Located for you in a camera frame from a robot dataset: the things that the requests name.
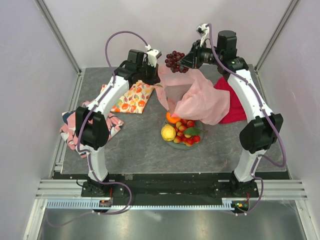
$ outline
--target black cable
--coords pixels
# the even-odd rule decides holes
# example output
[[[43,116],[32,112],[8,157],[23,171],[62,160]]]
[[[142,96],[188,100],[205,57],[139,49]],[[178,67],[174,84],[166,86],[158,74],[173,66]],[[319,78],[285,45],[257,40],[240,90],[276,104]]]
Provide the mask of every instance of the black cable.
[[[78,179],[75,181],[75,183],[78,185],[78,186],[80,186],[80,187],[84,187],[83,185],[81,185],[80,183],[78,183]]]

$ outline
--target wall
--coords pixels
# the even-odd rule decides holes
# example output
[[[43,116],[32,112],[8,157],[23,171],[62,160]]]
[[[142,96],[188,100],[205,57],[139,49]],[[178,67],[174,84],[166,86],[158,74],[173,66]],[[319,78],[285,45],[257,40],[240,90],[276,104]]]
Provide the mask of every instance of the wall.
[[[0,232],[20,240],[76,73],[33,0],[1,1],[0,23]]]
[[[143,36],[163,55],[188,52],[199,39],[201,23],[212,23],[213,38],[221,30],[238,36],[238,54],[256,64],[289,0],[45,0],[76,61],[82,68],[106,67],[105,44],[115,32]],[[145,50],[133,35],[110,42],[111,64],[127,59],[130,49]]]
[[[320,224],[320,2],[300,1],[260,71],[281,130],[291,175],[301,179]]]

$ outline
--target fruit print cloth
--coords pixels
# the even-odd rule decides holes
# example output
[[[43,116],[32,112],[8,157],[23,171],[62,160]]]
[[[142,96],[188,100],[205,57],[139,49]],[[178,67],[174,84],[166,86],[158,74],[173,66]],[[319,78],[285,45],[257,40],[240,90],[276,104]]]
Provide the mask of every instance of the fruit print cloth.
[[[90,104],[89,101],[85,101],[82,104],[82,107],[87,107],[89,104]],[[76,111],[68,111],[68,112],[62,113],[62,119],[64,121],[63,126],[60,128],[60,135],[62,139],[69,146],[69,148],[71,148],[72,150],[75,150],[82,159],[86,158],[87,154],[85,152],[79,153],[77,151],[78,137],[76,136],[76,133],[75,133]],[[108,138],[108,141],[109,141],[117,132],[121,130],[124,122],[111,112],[109,112],[109,115],[105,121],[109,130],[109,138]],[[80,144],[80,150],[84,148],[85,148],[84,145]]]
[[[101,91],[103,91],[106,86],[106,84],[103,84]],[[153,86],[139,80],[130,90],[120,97],[111,109],[111,112],[142,114],[153,90]]]

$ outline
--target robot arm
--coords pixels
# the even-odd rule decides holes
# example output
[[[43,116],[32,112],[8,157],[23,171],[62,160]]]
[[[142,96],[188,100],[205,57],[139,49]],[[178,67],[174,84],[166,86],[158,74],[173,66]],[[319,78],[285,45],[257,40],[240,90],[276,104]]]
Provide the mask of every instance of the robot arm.
[[[108,176],[105,144],[108,141],[109,130],[106,118],[112,107],[138,80],[148,85],[160,82],[157,59],[161,56],[161,52],[151,49],[150,45],[146,48],[147,52],[130,50],[127,60],[115,70],[115,75],[111,77],[106,88],[87,107],[80,106],[75,111],[75,133],[79,137],[86,116],[94,108],[89,117],[89,121],[92,122],[85,123],[80,143],[85,149],[90,150],[92,169],[100,181],[104,181]],[[96,178],[90,170],[88,177],[88,181],[94,185]]]
[[[178,61],[178,64],[192,69],[198,69],[204,63],[218,65],[212,48],[206,45],[206,40],[210,34],[209,26],[201,24],[196,31],[200,34],[201,39],[192,44],[190,52]],[[237,56],[236,45],[236,33],[224,30],[218,33],[217,46],[213,47],[219,60],[228,70],[247,80],[245,82],[237,76],[227,73],[218,65],[218,71],[224,76],[238,96],[248,121],[247,126],[241,131],[239,136],[243,149],[238,166],[231,176],[231,182],[233,182],[233,189],[235,190],[253,181],[253,175],[261,158],[259,155],[264,154],[271,144],[277,140],[260,106],[263,106],[278,132],[283,123],[281,114],[274,114],[262,99],[252,81],[246,61],[242,57]]]

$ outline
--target lemon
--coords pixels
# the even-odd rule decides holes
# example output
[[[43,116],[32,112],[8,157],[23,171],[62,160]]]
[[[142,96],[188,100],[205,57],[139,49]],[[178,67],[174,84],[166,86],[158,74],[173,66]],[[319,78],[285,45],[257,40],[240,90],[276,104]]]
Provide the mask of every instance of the lemon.
[[[165,141],[172,141],[176,137],[176,130],[170,124],[166,124],[161,129],[161,136]]]

